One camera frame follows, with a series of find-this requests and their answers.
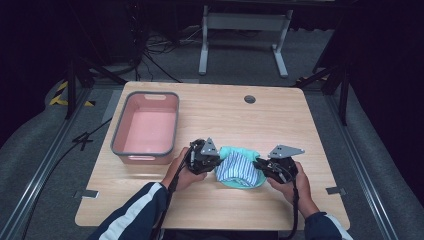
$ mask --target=hand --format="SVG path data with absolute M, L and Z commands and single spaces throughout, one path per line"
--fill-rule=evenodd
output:
M 168 188 L 171 184 L 172 179 L 174 178 L 175 173 L 177 172 L 178 167 L 180 166 L 181 162 L 184 160 L 184 156 L 187 152 L 188 148 L 185 147 L 181 150 L 180 155 L 175 158 L 171 165 L 168 168 L 168 171 L 166 172 L 165 178 L 162 180 L 162 184 Z M 190 170 L 188 170 L 187 167 L 184 167 L 180 174 L 177 184 L 176 191 L 184 190 L 188 188 L 192 183 L 202 181 L 207 176 L 207 173 L 201 173 L 199 175 L 195 175 Z
M 302 165 L 299 162 L 295 162 L 295 164 L 297 170 L 299 171 L 299 173 L 296 175 L 296 187 L 299 191 L 299 211 L 306 219 L 313 213 L 319 212 L 319 209 L 312 200 L 311 187 L 309 185 L 308 177 L 303 171 Z M 272 178 L 267 178 L 267 181 L 269 184 L 271 184 L 271 187 L 282 192 L 284 198 L 286 198 L 289 203 L 293 204 L 294 192 L 292 182 L 280 184 Z

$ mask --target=folded garment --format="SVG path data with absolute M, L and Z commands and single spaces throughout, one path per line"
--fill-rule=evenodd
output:
M 259 157 L 256 151 L 222 147 L 219 151 L 224 161 L 215 168 L 217 180 L 226 186 L 234 188 L 255 188 L 265 182 L 262 171 L 253 166 L 253 161 Z

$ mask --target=teal cloth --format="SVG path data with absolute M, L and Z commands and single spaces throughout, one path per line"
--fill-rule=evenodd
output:
M 251 162 L 256 161 L 256 158 L 260 156 L 260 154 L 254 150 L 240 148 L 240 147 L 224 146 L 224 147 L 221 147 L 221 149 L 219 150 L 219 157 L 225 161 L 225 159 L 231 154 L 231 152 L 240 153 Z M 265 182 L 265 180 L 266 180 L 266 177 L 264 173 L 258 170 L 258 180 L 254 186 L 245 186 L 237 180 L 221 181 L 221 183 L 232 188 L 246 189 L 246 188 L 259 187 Z

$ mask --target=white metal stand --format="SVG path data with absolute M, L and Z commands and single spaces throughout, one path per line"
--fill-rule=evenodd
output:
M 206 74 L 208 63 L 208 29 L 239 29 L 281 32 L 278 44 L 272 45 L 272 51 L 274 52 L 280 76 L 287 78 L 288 73 L 283 56 L 281 55 L 281 49 L 286 38 L 292 14 L 293 10 L 287 11 L 285 15 L 209 13 L 208 6 L 204 6 L 202 23 L 203 41 L 200 53 L 199 74 Z

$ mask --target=person's left hand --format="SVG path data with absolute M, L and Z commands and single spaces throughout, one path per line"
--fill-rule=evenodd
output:
M 178 167 L 180 166 L 181 162 L 184 159 L 184 156 L 187 152 L 188 148 L 185 147 L 181 150 L 180 155 L 175 158 L 171 165 L 168 168 L 168 171 L 166 172 L 165 178 L 162 180 L 162 184 L 169 188 L 169 185 L 171 184 L 172 178 L 174 178 L 175 173 L 177 172 Z M 184 167 L 180 174 L 178 179 L 178 184 L 176 191 L 184 190 L 188 188 L 192 183 L 202 181 L 207 176 L 207 173 L 201 173 L 199 175 L 195 175 L 190 170 L 188 170 L 187 167 Z

